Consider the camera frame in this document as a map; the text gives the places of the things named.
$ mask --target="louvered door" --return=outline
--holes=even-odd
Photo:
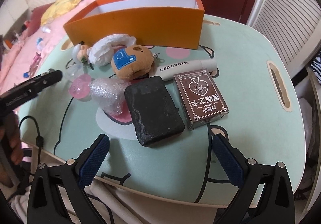
[[[315,0],[265,0],[253,27],[269,39],[293,77],[317,51],[320,18]]]

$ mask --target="blue textured pad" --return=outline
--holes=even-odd
[[[107,136],[103,137],[79,170],[78,185],[81,189],[91,185],[109,151],[109,146],[109,138]]]
[[[241,188],[244,183],[243,169],[225,143],[217,136],[213,136],[212,149],[219,159],[227,177],[233,186]]]

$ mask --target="brown card box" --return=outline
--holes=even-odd
[[[184,107],[188,129],[218,120],[229,112],[208,70],[176,74],[174,84]]]

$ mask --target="open cardboard box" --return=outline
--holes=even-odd
[[[64,29],[74,45],[129,34],[139,45],[197,49],[203,17],[201,0],[96,0]]]

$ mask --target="pink blanket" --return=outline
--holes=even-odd
[[[41,51],[42,59],[38,66],[39,69],[46,57],[66,35],[63,25],[93,1],[95,0],[83,0],[72,11],[59,18],[56,18],[51,24],[48,25],[48,27],[51,29],[50,33],[44,33],[40,28],[30,37],[17,42],[12,47],[10,52],[4,56],[1,63],[0,93],[2,94],[14,87],[15,84],[17,85],[27,80],[27,78],[23,78],[23,74],[29,71],[30,65],[37,52],[36,40],[38,37],[41,37],[46,44],[44,49]]]

